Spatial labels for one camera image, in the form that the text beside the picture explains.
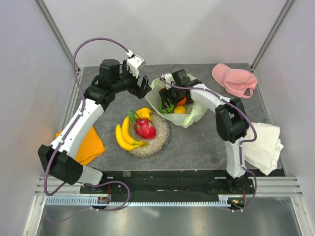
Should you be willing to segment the green fake apple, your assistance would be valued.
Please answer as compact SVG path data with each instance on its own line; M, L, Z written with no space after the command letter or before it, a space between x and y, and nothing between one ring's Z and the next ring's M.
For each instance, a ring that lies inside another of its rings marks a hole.
M168 108L163 108L161 102L160 102L160 104L159 104L159 111L160 111L162 114L172 114L173 111L174 111L174 108L175 108L175 107L174 107L173 104L171 104L170 107L168 107Z

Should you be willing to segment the yellow fake lemon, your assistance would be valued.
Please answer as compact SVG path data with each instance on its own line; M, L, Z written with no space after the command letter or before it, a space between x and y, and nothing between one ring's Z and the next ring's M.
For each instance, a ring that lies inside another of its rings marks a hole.
M186 114L187 110L185 106L176 106L173 111L174 114Z

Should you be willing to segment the orange fake orange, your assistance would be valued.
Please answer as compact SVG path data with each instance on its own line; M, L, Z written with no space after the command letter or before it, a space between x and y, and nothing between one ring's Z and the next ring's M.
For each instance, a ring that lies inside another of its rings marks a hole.
M184 106L187 101L187 98L184 97L180 102L177 103L178 106Z

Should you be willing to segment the yellow fake bell pepper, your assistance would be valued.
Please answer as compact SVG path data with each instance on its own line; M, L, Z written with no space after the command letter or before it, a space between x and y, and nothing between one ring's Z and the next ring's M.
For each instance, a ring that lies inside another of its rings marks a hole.
M153 119L153 111L151 111L149 108L144 107L136 111L135 113L136 119L147 119L149 121L152 121Z

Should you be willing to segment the translucent green plastic bag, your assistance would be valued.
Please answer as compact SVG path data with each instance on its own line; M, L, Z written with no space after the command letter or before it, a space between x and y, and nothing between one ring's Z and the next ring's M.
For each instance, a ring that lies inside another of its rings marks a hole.
M208 108L200 102L193 102L185 105L185 108L187 109L186 114L163 114L160 109L161 98L158 92L165 87L165 83L157 78L151 82L150 87L151 91L145 96L147 102L158 115L177 126L181 126L183 128L189 127L193 123L198 122L208 110Z

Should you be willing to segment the red fake dragon fruit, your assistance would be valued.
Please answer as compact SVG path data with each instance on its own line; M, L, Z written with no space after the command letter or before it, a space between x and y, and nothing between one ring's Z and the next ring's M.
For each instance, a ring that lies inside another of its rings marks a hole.
M128 116L132 120L136 134L139 135L143 139L155 138L157 133L153 125L153 122L147 119L136 119L135 113L136 113L135 110L128 111Z

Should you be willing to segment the yellow fake banana bunch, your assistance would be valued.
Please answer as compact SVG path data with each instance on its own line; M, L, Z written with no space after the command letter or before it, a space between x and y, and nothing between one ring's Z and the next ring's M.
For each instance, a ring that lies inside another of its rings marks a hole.
M117 124L115 128L115 136L117 143L125 151L132 151L135 148L144 148L147 145L146 141L137 141L130 136L129 120L130 117L127 116L124 119L122 125Z

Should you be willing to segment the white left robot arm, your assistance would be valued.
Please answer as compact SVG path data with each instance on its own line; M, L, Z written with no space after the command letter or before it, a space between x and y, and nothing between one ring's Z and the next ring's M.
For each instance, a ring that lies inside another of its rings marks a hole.
M83 100L68 125L49 145L42 145L38 155L46 176L53 176L67 184L87 183L96 193L104 193L108 181L103 173L84 166L75 160L78 149L95 121L105 112L115 95L127 90L143 98L150 90L148 78L138 84L140 69L145 61L135 55L123 63L105 59L99 66L99 74L85 90Z

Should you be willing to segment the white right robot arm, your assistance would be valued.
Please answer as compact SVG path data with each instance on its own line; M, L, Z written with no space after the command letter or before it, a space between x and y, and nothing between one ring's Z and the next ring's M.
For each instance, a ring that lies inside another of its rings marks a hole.
M226 171L228 178L225 187L230 193L238 193L243 188L240 177L246 170L241 144L249 128L242 101L230 99L210 90L198 79L191 80L185 70L161 74L160 80L166 88L159 93L162 107L167 108L184 97L195 103L199 102L215 114L216 130L224 141L227 155Z

